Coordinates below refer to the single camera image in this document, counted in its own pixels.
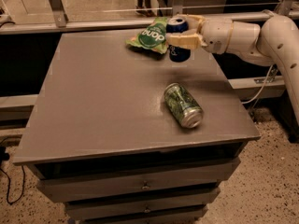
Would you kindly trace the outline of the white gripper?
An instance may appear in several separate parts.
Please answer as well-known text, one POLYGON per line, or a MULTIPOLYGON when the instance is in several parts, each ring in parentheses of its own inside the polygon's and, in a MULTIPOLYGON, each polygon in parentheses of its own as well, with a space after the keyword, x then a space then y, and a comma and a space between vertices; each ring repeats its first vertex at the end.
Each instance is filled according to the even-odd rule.
POLYGON ((206 20, 202 15, 193 14, 178 14, 178 17, 188 23, 190 30, 183 33, 167 33, 165 38, 169 45, 182 49, 203 47, 207 52, 215 54, 223 54, 226 51, 233 30, 232 20, 206 20))

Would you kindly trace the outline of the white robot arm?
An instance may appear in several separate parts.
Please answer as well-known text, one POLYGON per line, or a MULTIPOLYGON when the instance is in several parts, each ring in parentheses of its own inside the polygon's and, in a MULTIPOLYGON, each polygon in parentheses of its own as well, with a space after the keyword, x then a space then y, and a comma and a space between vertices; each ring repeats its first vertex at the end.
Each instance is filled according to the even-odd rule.
POLYGON ((292 109, 299 120, 299 29, 292 19, 274 14, 262 26, 223 17, 178 15, 182 33, 168 32, 168 44, 183 49, 203 48, 209 53, 232 53, 247 63, 278 67, 292 109))

